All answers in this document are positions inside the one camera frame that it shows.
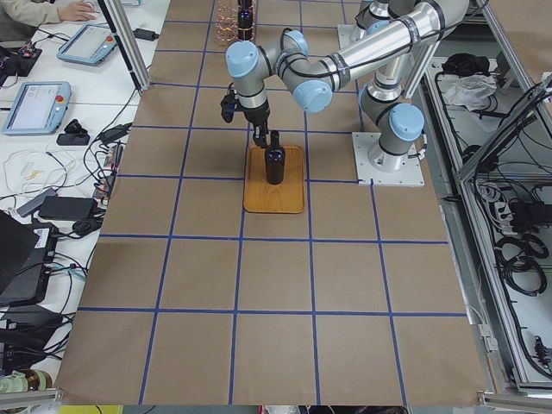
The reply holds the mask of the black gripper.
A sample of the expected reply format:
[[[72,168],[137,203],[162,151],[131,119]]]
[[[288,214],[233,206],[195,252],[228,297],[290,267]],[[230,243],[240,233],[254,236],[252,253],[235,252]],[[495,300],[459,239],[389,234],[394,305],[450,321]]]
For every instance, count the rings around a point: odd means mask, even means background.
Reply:
[[[244,116],[254,125],[253,141],[257,147],[267,148],[268,117],[270,116],[269,103],[263,103],[254,108],[244,108]]]

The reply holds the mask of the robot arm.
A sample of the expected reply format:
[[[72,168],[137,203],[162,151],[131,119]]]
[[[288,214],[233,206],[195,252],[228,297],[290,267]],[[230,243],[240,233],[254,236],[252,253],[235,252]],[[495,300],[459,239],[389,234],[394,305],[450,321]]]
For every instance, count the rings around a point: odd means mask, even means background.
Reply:
[[[236,112],[243,113],[254,127],[254,143],[266,148],[267,78],[278,76],[303,111],[318,113],[330,104],[334,92],[372,73],[359,95],[360,107],[380,130],[368,158],[376,169],[394,173],[403,167],[424,126],[419,108],[399,102],[405,57],[448,35],[463,20],[467,7],[466,1],[415,1],[382,28],[314,62],[309,61],[307,41],[297,30],[286,29],[265,46],[238,41],[225,54],[233,83],[221,102],[221,116],[231,122]]]

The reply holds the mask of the person hand on desk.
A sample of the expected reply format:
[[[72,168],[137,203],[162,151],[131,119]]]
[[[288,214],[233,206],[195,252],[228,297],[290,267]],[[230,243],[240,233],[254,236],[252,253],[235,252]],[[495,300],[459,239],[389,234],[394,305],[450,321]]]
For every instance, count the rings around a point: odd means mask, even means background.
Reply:
[[[97,18],[94,7],[87,2],[74,1],[65,6],[58,6],[57,10],[62,22],[88,22]]]

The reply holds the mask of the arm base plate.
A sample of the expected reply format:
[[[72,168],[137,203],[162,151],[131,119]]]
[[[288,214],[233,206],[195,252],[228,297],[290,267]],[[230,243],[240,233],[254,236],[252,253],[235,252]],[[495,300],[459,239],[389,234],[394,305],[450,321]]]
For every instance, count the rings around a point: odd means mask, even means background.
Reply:
[[[356,25],[339,24],[337,26],[339,48],[347,47],[357,41],[357,29]]]
[[[417,149],[390,155],[380,147],[380,133],[352,134],[354,160],[359,185],[423,187],[424,179]]]

